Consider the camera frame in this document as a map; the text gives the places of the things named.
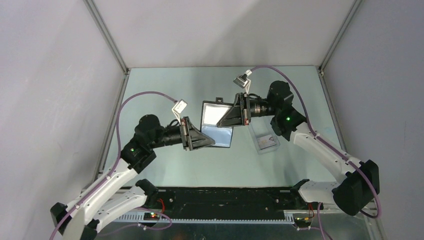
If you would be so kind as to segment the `clear plastic card tray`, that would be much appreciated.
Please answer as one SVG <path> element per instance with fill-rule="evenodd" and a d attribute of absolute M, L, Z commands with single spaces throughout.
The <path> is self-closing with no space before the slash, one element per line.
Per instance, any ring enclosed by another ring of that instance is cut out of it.
<path fill-rule="evenodd" d="M 274 152 L 280 147 L 278 137 L 264 122 L 251 122 L 248 129 L 258 155 Z"/>

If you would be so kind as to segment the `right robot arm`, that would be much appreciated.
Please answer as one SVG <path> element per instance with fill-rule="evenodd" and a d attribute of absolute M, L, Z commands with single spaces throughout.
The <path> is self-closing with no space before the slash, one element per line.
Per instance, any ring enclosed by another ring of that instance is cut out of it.
<path fill-rule="evenodd" d="M 304 209 L 310 203 L 333 204 L 350 216 L 363 211 L 380 192 L 379 167 L 361 161 L 313 130 L 307 118 L 292 105 L 293 93 L 284 81 L 271 83 L 266 98 L 238 93 L 233 106 L 217 122 L 219 128 L 247 126 L 252 118 L 270 116 L 277 136 L 314 155 L 335 178 L 334 182 L 301 180 L 291 189 L 291 204 Z"/>

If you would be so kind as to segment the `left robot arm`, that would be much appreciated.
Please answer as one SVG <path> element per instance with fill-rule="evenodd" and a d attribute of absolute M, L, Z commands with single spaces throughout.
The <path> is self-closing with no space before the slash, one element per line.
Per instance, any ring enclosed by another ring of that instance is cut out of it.
<path fill-rule="evenodd" d="M 50 238 L 56 233 L 63 235 L 78 213 L 84 214 L 79 238 L 93 240 L 106 225 L 126 212 L 156 206 L 159 190 L 147 179 L 138 180 L 122 197 L 111 197 L 156 158 L 156 148 L 177 144 L 193 151 L 214 145 L 215 141 L 197 129 L 187 116 L 177 125 L 162 126 L 156 115 L 144 115 L 111 168 L 71 202 L 57 202 L 51 207 L 55 229 Z"/>

